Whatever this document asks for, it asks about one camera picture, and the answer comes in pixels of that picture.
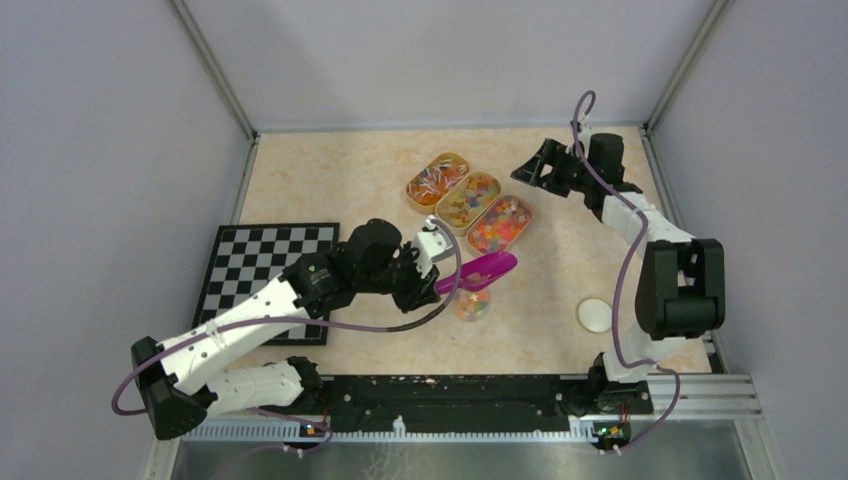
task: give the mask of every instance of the checkerboard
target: checkerboard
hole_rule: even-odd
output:
[[[225,225],[218,228],[192,328],[250,298],[304,253],[327,250],[338,223]],[[266,345],[325,345],[327,327],[301,325]]]

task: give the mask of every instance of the table surface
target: table surface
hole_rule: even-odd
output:
[[[596,128],[624,138],[625,180],[659,205],[636,127]],[[234,367],[256,367],[302,355],[322,374],[534,374],[585,373],[598,352],[611,351],[609,332],[591,333],[576,318],[577,305],[597,297],[612,303],[624,240],[599,223],[582,195],[562,198],[509,178],[554,138],[569,143],[565,128],[363,131],[263,134],[241,216],[242,224],[340,222],[340,239],[370,218],[395,224],[410,239],[424,215],[407,204],[405,184],[443,152],[455,152],[501,181],[504,193],[524,199],[534,218],[510,251],[518,266],[489,290],[486,316],[466,323],[451,309],[417,329],[375,334],[335,329],[326,346],[260,347]],[[459,237],[463,261],[470,248]],[[624,286],[622,331],[635,322],[633,298],[641,260],[634,258]],[[439,264],[442,275],[452,260]],[[391,298],[359,295],[332,313],[345,323],[390,326],[419,318],[431,306],[401,314]],[[703,342],[686,342],[663,365],[709,372]]]

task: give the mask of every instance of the purple cable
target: purple cable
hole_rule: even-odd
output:
[[[284,413],[272,412],[270,410],[264,410],[262,408],[248,408],[247,410],[249,412],[258,413],[259,415],[264,415],[266,417],[274,417],[274,418],[278,418],[280,420],[297,422],[301,425],[312,425],[313,427],[317,428],[318,430],[325,432],[327,434],[327,437],[324,439],[324,441],[319,443],[318,445],[312,447],[312,448],[309,448],[307,450],[303,450],[303,456],[311,455],[313,453],[320,452],[321,450],[327,448],[327,445],[330,443],[330,440],[333,439],[333,435],[334,435],[333,430],[326,423],[312,422],[312,421],[309,421],[305,418],[295,417],[293,415],[286,415]],[[236,457],[232,461],[228,462],[223,467],[221,467],[221,469],[218,470],[217,472],[215,472],[215,475],[212,475],[209,478],[209,480],[215,480],[216,478],[223,475],[227,470],[232,468],[232,466],[235,465],[236,463],[244,460],[247,457],[255,455],[259,452],[264,452],[266,450],[284,450],[284,451],[287,450],[288,452],[295,453],[298,450],[296,448],[291,448],[291,447],[286,449],[286,447],[287,447],[287,445],[285,445],[285,444],[281,445],[281,444],[278,444],[278,443],[271,443],[271,444],[260,445],[258,447],[252,448],[252,449],[242,453],[241,455],[239,455],[238,457]]]
[[[451,245],[453,246],[453,250],[454,250],[454,257],[456,258],[456,271],[461,272],[462,271],[462,255],[459,251],[459,241],[457,241],[456,237],[453,235],[453,233],[451,233],[451,231],[450,231],[450,229],[448,228],[447,225],[445,225],[441,221],[435,220],[435,219],[433,220],[433,223],[437,227],[439,227],[439,229],[442,231],[442,233],[447,235],[448,240],[450,240]],[[411,322],[411,323],[408,323],[408,324],[405,324],[405,325],[413,325],[414,324],[414,326],[417,327],[417,326],[423,325],[424,323],[426,323],[427,321],[429,321],[430,319],[432,319],[433,317],[435,317],[436,315],[441,313],[448,306],[448,304],[451,302],[451,300],[453,300],[454,295],[456,295],[456,291],[459,289],[459,281],[460,281],[460,275],[454,275],[453,286],[451,287],[451,291],[448,293],[448,296],[445,297],[445,300],[441,304],[439,304],[438,307],[431,310],[427,315],[424,315],[419,320],[416,320],[414,322]],[[350,323],[330,322],[330,321],[325,321],[325,320],[312,320],[310,318],[271,317],[271,318],[254,318],[254,319],[251,319],[251,320],[242,320],[240,322],[234,322],[234,323],[231,323],[229,325],[224,325],[224,326],[218,327],[218,332],[224,333],[224,332],[228,332],[230,330],[235,330],[236,328],[249,327],[251,325],[265,325],[265,324],[268,324],[268,323],[301,323],[301,324],[305,324],[305,325],[317,325],[319,327],[343,328],[343,329],[346,329],[346,330],[357,330],[357,331],[360,331],[360,332],[374,332],[374,333],[396,332],[396,331],[400,331],[400,330],[398,330],[399,327],[404,326],[404,325],[400,325],[398,327],[369,327],[367,325],[354,325],[354,324],[350,324]],[[138,377],[141,374],[141,372],[145,371],[148,367],[150,367],[154,363],[162,360],[163,358],[167,357],[168,355],[171,355],[172,353],[174,353],[178,350],[186,348],[189,345],[193,345],[193,344],[203,340],[204,338],[207,338],[208,336],[209,335],[205,332],[203,332],[203,333],[198,332],[197,335],[195,335],[191,338],[188,338],[186,340],[183,340],[182,342],[180,342],[180,343],[178,343],[178,344],[176,344],[176,345],[174,345],[170,348],[167,348],[164,351],[157,353],[156,355],[154,355],[154,356],[148,358],[147,360],[145,360],[144,362],[142,362],[141,365],[134,368],[133,371],[130,372],[130,374],[127,375],[127,377],[120,383],[120,385],[118,385],[118,388],[115,390],[115,393],[112,395],[112,411],[115,412],[117,415],[121,415],[121,416],[125,416],[125,417],[132,416],[132,415],[141,415],[143,413],[146,413],[146,410],[143,409],[143,408],[138,409],[138,410],[124,410],[120,406],[118,406],[118,401],[121,399],[121,395],[124,393],[124,390],[126,390],[127,386],[129,386],[129,384],[133,380],[135,380],[135,378]]]
[[[629,448],[635,447],[638,445],[648,434],[657,429],[665,419],[671,415],[671,411],[674,410],[674,407],[677,405],[677,400],[680,399],[680,375],[677,374],[676,371],[661,367],[656,364],[650,358],[645,358],[643,360],[638,360],[636,362],[628,362],[624,358],[624,353],[621,351],[621,339],[619,338],[619,310],[621,308],[621,292],[624,290],[624,277],[627,275],[627,268],[630,266],[630,262],[633,260],[633,255],[636,254],[636,249],[639,248],[639,244],[642,243],[642,240],[645,238],[645,234],[648,232],[648,217],[639,210],[636,205],[633,204],[630,200],[625,198],[622,194],[618,193],[612,186],[604,181],[598,172],[592,167],[589,163],[589,160],[586,158],[586,152],[583,151],[583,146],[580,144],[580,140],[578,139],[578,126],[580,125],[580,110],[583,106],[583,102],[586,101],[587,97],[592,97],[589,106],[586,108],[586,115],[592,111],[592,107],[595,106],[595,98],[597,95],[594,90],[589,90],[580,97],[580,101],[577,102],[577,106],[574,108],[574,116],[571,119],[571,134],[574,138],[574,150],[577,152],[577,156],[580,158],[580,161],[583,162],[583,166],[586,167],[586,170],[592,175],[592,177],[602,186],[604,189],[613,195],[615,198],[621,200],[622,203],[627,205],[628,208],[636,212],[636,215],[642,220],[642,227],[639,229],[639,234],[636,235],[636,238],[633,240],[633,243],[630,245],[630,249],[627,250],[627,254],[624,256],[624,262],[621,264],[621,269],[618,271],[618,279],[615,282],[615,295],[612,300],[612,344],[615,350],[615,356],[618,358],[619,363],[621,363],[625,368],[637,368],[642,365],[654,365],[657,370],[662,373],[674,375],[674,396],[671,399],[671,403],[669,403],[668,408],[660,415],[660,418],[654,422],[642,435],[638,438],[620,448],[620,451],[627,450]]]

